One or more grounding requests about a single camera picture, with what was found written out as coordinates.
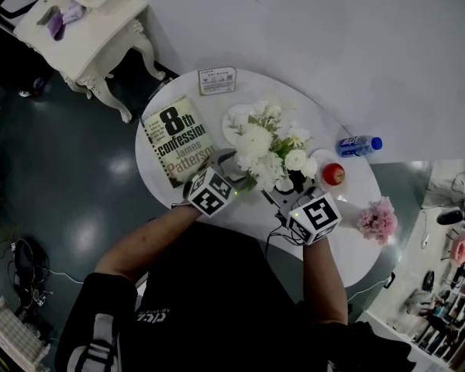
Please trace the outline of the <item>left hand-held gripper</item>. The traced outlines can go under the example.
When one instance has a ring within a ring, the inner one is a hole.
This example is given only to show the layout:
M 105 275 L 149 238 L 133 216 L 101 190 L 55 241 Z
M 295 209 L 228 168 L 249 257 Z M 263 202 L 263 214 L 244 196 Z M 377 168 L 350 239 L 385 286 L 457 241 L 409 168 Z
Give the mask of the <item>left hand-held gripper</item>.
M 243 202 L 246 193 L 240 188 L 247 184 L 247 174 L 240 170 L 235 155 L 232 148 L 216 150 L 184 186 L 181 205 L 211 218 L 225 207 Z

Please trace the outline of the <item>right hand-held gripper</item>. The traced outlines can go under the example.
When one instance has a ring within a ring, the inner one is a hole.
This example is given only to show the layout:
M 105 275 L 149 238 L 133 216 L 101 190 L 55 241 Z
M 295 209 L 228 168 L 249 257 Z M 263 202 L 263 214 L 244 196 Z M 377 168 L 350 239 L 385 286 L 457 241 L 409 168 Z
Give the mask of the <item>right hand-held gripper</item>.
M 330 193 L 316 189 L 315 179 L 299 170 L 288 171 L 293 184 L 291 191 L 261 194 L 277 209 L 276 217 L 290 234 L 287 238 L 297 246 L 310 246 L 329 235 L 342 221 L 342 216 Z

